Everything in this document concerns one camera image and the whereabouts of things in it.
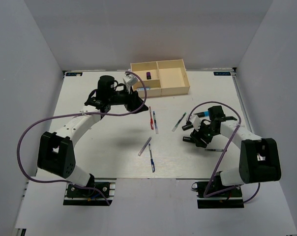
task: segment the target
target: marker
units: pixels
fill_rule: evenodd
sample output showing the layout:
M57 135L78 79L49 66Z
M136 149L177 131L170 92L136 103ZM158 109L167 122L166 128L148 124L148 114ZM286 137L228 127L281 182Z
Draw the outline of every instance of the marker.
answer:
M182 117L178 120L177 124L173 127L172 131L175 132L175 130L177 129L178 125L180 124L180 122L182 121L182 119L184 118L184 116L186 115L187 113L183 113Z
M144 91L144 88L137 88L137 91Z
M152 156L152 148L150 147L150 144L148 144L148 148L149 148L149 155L150 155L150 163L152 165L152 172L155 172L155 165L153 162L153 156Z
M201 117L208 117L208 111L195 113L194 115L197 115L199 118L201 118Z
M150 72L147 72L147 80L150 80L150 79L152 79Z
M154 124L155 124L155 134L158 134L158 128L157 128L157 123L156 123L155 111L153 111L153 117L154 117Z
M154 126L153 126L153 119L152 119L152 110L150 109L150 107L149 107L149 116L150 116L150 128L151 130L153 130Z

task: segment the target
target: wooden box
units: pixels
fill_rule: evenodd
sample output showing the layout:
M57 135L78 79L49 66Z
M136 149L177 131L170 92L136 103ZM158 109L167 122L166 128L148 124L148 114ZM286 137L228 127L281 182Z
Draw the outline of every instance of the wooden box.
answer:
M132 63L131 71L138 74L144 81L148 97L170 96L187 94L190 89L186 69L183 60L161 60L143 63ZM151 80L147 80L147 72L150 72ZM137 82L133 89L137 90L140 97L144 97L141 82Z

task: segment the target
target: tabletop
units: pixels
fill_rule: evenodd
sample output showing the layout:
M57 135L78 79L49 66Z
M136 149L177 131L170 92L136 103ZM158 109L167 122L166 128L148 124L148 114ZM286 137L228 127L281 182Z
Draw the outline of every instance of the tabletop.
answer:
M97 88L102 75L111 75L122 82L124 72L83 72L82 76L66 76L54 115L78 113L89 93ZM244 118L231 76L214 76L213 72L188 71L190 91L187 95L148 98L147 106L155 111L159 134L150 129L149 111L125 117L104 117L79 140L74 151L76 163L96 178L209 178L220 152L205 151L194 144L182 141L192 129L182 131L183 120L175 132L174 125L184 112L187 114L198 104L206 101L224 102ZM207 111L216 104L206 104L197 109ZM223 108L227 116L235 116ZM124 106L112 106L111 113L126 113ZM53 120L50 132L65 125L70 118ZM139 157L138 153L149 137L155 163L152 173L149 149ZM223 149L227 138L215 136L208 148ZM239 149L231 144L219 170L238 166ZM51 176L39 170L37 176Z
M97 87L101 75L121 81L123 72L83 72L82 77L65 77L55 115L79 112L87 95ZM184 112L205 101L220 101L232 106L243 118L231 76L213 72L187 72L188 95L149 98L147 106L156 111L159 134L150 129L149 113L126 117L104 117L75 146L77 165L95 177L117 178L113 202L107 206L63 206L65 183L30 182L19 212L16 228L25 236L129 236L129 235L270 235L296 234L279 182L262 183L259 194L239 209L198 209L191 184L209 178L221 153L206 152L184 143L183 132L172 128ZM211 104L201 107L205 111ZM112 113L125 113L123 106ZM224 109L228 116L234 114ZM54 120L50 131L69 119ZM148 137L156 172L152 173L148 148L138 152ZM214 137L209 148L223 148L227 138ZM238 166L239 149L232 144L221 170ZM59 179L44 170L36 178ZM257 184L242 186L248 199Z

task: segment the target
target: white wall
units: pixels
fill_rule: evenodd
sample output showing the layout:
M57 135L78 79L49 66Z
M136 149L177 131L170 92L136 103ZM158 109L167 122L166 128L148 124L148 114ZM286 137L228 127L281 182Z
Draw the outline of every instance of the white wall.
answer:
M273 2L237 71L255 132L278 143L297 228L297 0Z
M25 0L62 70L236 67L272 0Z
M11 235L26 179L16 161L16 144L34 121L53 113L62 72L23 0L0 0L0 236ZM34 174L35 128L22 147Z

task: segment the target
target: robotic arm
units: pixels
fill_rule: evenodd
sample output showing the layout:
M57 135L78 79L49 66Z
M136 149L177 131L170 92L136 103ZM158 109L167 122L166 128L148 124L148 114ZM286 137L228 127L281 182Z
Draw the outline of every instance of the robotic arm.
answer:
M236 118L225 116L221 106L209 108L208 114L209 120L200 120L197 115L191 116L190 122L194 130L190 137L183 137L183 141L206 148L215 135L222 134L226 138L232 136L238 125ZM281 168L274 139L264 139L240 127L232 142L240 149L239 166L217 172L214 181L218 183L215 186L226 188L225 186L280 180Z
M112 105L124 105L130 112L138 109L143 100L139 98L137 91L132 90L132 85L137 82L137 78L126 74L123 81L123 84L119 84L112 76L101 76L97 89L90 93L84 103L82 113L107 113ZM117 87L120 86L123 90L117 91ZM137 113L147 110L148 107L144 105ZM101 119L103 119L101 115L74 117L55 132L45 132L40 139L37 166L77 185L93 187L94 176L76 165L74 146Z

